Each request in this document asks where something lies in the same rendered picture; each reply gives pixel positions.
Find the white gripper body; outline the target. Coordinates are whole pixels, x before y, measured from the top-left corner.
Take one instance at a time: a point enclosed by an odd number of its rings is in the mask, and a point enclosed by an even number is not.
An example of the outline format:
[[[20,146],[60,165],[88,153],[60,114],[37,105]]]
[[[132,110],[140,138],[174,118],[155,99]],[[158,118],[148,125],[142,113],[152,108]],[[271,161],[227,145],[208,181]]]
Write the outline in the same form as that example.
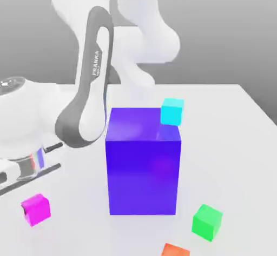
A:
[[[28,183],[30,183],[30,182],[32,182],[32,181],[34,181],[34,180],[36,180],[36,179],[46,175],[46,174],[48,174],[48,173],[50,173],[50,172],[52,172],[54,170],[59,169],[59,168],[61,168],[61,164],[60,163],[55,164],[55,165],[53,165],[53,166],[51,166],[51,167],[41,171],[38,175],[34,176],[31,179],[17,181],[16,183],[13,183],[13,184],[11,184],[11,185],[1,189],[0,190],[0,196],[2,196],[2,195],[6,194],[6,193],[8,193],[8,192],[10,192],[10,191],[12,191],[14,189],[17,189],[17,188],[19,188],[19,187],[21,187],[23,185],[26,185],[26,184],[28,184]]]

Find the small magenta cube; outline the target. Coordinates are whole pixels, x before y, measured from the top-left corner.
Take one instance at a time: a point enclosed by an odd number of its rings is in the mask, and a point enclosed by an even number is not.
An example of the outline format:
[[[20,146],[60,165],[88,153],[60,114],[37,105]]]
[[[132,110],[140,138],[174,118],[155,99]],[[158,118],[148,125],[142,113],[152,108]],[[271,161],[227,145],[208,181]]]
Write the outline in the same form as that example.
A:
[[[24,217],[31,227],[51,217],[49,200],[41,193],[21,202],[21,207]]]

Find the small cyan cube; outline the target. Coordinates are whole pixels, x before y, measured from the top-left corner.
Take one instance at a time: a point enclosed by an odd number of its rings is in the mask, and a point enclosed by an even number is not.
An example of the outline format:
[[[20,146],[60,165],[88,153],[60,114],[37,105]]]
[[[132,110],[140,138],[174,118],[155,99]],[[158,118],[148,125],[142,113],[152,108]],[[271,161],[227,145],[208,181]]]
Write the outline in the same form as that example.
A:
[[[180,126],[182,123],[184,100],[165,98],[161,105],[161,124]]]

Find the small orange cube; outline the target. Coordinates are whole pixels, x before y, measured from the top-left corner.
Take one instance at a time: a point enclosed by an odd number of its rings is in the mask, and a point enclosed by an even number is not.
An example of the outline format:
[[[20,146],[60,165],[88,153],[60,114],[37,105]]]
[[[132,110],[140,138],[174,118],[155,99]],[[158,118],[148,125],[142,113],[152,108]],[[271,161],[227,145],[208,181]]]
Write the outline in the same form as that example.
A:
[[[169,243],[165,243],[161,256],[190,256],[190,251]]]

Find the small green cube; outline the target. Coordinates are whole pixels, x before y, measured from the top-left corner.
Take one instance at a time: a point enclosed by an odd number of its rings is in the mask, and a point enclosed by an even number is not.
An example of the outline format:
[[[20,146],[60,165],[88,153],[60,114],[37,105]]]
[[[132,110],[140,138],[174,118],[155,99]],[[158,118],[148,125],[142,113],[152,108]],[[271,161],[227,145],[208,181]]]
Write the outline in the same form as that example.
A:
[[[192,232],[212,242],[220,229],[222,217],[221,211],[202,204],[193,216]]]

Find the large purple box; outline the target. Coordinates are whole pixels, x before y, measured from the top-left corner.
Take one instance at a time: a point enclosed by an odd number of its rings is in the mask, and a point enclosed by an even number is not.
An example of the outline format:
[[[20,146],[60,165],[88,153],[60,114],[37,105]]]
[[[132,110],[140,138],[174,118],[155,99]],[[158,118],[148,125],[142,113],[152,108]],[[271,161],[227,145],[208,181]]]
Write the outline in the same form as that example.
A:
[[[179,128],[159,108],[111,110],[105,153],[111,215],[174,215],[181,156]]]

